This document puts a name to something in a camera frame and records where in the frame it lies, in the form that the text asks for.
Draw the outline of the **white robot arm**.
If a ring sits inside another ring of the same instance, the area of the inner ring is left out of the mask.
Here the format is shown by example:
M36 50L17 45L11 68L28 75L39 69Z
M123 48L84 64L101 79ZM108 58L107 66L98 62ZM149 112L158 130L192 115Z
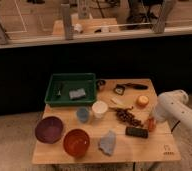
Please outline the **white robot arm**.
M192 109L187 106L189 96L184 90L163 92L151 114L157 122L165 122L173 116L192 130Z

